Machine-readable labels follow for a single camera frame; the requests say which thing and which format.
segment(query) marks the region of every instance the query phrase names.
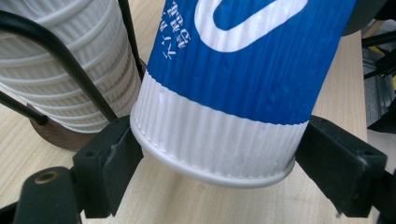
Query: wooden table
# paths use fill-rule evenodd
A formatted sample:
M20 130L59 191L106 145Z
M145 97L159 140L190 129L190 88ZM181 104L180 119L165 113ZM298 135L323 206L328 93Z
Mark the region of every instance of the wooden table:
M140 57L147 62L163 0L130 0ZM366 140L360 34L344 37L314 114ZM0 105L0 207L19 198L23 181L74 155L43 140L28 119ZM116 217L84 223L373 223L336 217L331 202L301 167L264 189L226 189L180 175L146 153Z

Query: white ripple band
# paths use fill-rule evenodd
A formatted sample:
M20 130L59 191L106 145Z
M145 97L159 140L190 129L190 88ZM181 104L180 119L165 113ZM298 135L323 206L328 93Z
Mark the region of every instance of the white ripple band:
M308 122L296 125L241 119L169 91L146 72L131 112L140 145L182 174L233 188L284 179Z

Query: wooden surface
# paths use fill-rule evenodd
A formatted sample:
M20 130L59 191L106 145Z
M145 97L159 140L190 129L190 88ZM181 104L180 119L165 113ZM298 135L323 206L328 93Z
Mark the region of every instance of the wooden surface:
M131 0L140 57L147 62L163 0ZM366 139L360 34L342 39L315 115ZM51 166L71 167L73 152L43 140L28 119L0 105L0 206L19 198L23 180ZM226 189L180 175L147 153L116 217L84 223L373 223L336 217L331 202L300 166L264 189Z

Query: white logo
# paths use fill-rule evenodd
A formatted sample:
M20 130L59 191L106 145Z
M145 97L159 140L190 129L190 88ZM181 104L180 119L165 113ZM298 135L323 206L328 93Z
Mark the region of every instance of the white logo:
M276 0L230 30L221 30L213 19L221 1L199 0L195 8L195 26L202 41L210 48L234 52L249 46L296 15L308 0Z

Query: blue paper cup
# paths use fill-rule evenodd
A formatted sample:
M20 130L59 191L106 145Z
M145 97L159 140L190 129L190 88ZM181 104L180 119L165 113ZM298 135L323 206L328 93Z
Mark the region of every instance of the blue paper cup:
M168 0L131 113L155 158L208 183L285 178L354 0Z

